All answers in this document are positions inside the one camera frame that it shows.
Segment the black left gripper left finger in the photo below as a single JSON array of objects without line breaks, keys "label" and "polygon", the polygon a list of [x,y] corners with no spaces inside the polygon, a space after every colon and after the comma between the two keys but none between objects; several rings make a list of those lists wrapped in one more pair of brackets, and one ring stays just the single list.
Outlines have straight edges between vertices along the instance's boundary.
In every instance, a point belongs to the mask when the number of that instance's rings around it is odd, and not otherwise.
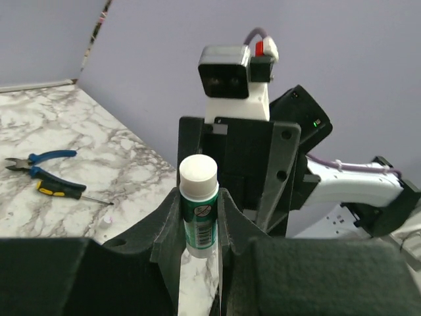
[{"label": "black left gripper left finger", "polygon": [[183,251],[177,189],[104,244],[89,238],[4,238],[1,314],[175,315]]}]

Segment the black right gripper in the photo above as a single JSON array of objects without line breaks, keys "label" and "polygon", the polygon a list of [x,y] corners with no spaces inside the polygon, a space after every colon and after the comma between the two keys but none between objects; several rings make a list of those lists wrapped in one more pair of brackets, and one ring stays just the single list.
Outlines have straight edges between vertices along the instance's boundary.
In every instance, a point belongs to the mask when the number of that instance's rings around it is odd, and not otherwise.
[{"label": "black right gripper", "polygon": [[256,225],[267,232],[272,217],[301,208],[320,183],[300,140],[297,123],[216,118],[205,124],[204,118],[181,117],[177,177],[181,162],[203,150],[218,164],[221,187],[239,210],[256,211]]}]

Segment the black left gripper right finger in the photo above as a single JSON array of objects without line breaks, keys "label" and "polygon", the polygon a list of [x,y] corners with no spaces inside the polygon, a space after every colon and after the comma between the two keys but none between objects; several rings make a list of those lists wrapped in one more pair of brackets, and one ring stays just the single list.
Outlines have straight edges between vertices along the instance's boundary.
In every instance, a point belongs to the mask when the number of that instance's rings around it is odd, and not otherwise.
[{"label": "black left gripper right finger", "polygon": [[273,238],[218,197],[219,287],[211,315],[419,315],[401,254],[375,240]]}]

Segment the green white glue stick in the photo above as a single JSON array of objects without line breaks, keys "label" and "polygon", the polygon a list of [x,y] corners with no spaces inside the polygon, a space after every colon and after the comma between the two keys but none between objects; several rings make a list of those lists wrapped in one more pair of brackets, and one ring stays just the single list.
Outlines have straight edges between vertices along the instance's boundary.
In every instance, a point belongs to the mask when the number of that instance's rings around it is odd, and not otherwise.
[{"label": "green white glue stick", "polygon": [[190,155],[179,166],[186,248],[199,259],[211,256],[216,249],[217,171],[216,161],[203,154]]}]

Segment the white glue stick cap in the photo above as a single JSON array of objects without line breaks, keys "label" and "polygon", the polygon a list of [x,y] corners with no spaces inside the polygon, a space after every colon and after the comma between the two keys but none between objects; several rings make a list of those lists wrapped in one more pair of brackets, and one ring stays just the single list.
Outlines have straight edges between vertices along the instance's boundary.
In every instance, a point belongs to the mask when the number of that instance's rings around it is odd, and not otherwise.
[{"label": "white glue stick cap", "polygon": [[111,217],[103,217],[101,220],[101,228],[102,229],[107,229],[108,227],[110,227],[112,224],[112,218]]}]

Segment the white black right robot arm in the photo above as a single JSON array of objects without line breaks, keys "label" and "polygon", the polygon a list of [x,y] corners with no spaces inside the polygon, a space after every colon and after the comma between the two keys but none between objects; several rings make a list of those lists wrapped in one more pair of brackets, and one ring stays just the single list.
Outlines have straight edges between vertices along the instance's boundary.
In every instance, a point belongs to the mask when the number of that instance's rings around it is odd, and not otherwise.
[{"label": "white black right robot arm", "polygon": [[335,208],[304,230],[304,238],[382,237],[410,217],[420,191],[383,158],[353,165],[310,155],[332,124],[302,86],[287,90],[269,110],[269,121],[180,119],[178,177],[190,246],[204,249],[216,240],[219,188],[240,211],[256,211],[255,224],[273,236],[284,235],[290,211],[313,203],[334,202]]}]

